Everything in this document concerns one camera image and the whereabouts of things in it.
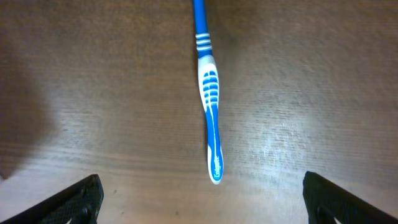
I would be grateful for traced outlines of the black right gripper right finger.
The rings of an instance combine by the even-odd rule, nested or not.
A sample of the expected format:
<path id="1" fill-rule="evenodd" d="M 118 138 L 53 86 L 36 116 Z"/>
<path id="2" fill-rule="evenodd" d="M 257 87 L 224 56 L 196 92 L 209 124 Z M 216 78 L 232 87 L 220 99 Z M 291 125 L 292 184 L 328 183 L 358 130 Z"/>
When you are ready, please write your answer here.
<path id="1" fill-rule="evenodd" d="M 309 224 L 397 224 L 397 219 L 314 172 L 303 179 Z"/>

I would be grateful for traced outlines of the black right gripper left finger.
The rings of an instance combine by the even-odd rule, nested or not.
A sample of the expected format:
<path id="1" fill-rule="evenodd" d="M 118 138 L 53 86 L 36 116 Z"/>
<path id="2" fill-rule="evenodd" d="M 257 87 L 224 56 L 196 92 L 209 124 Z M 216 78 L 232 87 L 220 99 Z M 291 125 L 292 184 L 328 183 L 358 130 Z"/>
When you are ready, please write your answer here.
<path id="1" fill-rule="evenodd" d="M 92 174 L 2 223 L 96 224 L 103 199 L 100 177 Z"/>

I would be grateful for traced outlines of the blue white toothbrush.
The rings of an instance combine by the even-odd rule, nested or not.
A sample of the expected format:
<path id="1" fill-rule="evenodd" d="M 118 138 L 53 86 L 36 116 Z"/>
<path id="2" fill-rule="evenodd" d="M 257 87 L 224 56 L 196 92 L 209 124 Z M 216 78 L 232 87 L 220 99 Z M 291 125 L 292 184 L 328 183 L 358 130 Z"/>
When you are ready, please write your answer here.
<path id="1" fill-rule="evenodd" d="M 193 0 L 195 40 L 198 54 L 198 88 L 206 119 L 207 166 L 211 181 L 221 182 L 224 171 L 219 131 L 220 79 L 212 52 L 205 0 Z"/>

